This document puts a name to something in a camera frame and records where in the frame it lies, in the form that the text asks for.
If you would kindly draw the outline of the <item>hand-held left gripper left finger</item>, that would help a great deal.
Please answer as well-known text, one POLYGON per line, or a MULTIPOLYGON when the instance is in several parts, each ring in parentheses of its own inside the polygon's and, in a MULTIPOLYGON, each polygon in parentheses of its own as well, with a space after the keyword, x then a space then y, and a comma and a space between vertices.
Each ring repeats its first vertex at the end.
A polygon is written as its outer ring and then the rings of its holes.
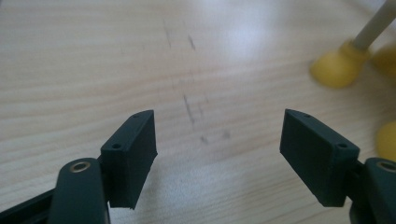
POLYGON ((111 207, 135 209, 157 155, 153 110, 129 117, 103 144, 100 162, 111 207))

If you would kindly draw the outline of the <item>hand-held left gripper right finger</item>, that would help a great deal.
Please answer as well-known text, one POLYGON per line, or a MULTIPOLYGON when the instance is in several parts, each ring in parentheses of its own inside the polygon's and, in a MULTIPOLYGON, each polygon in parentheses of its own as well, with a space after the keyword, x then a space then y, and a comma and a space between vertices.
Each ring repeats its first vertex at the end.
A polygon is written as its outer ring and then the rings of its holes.
POLYGON ((344 205, 346 175, 360 153, 356 145, 315 117, 286 109, 279 150, 323 206, 344 205))

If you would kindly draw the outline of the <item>cream trash bin with legs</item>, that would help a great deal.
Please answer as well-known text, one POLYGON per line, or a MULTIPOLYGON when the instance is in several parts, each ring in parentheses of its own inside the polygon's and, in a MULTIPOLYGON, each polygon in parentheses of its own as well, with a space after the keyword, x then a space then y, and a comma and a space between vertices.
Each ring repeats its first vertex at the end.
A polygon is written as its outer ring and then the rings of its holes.
POLYGON ((371 45, 395 19, 396 0, 385 0, 354 39, 347 40, 335 51, 323 54, 311 65, 311 76, 324 86, 344 88, 353 83, 364 64, 372 60, 380 73, 396 79, 396 43, 374 55, 370 52, 371 45))

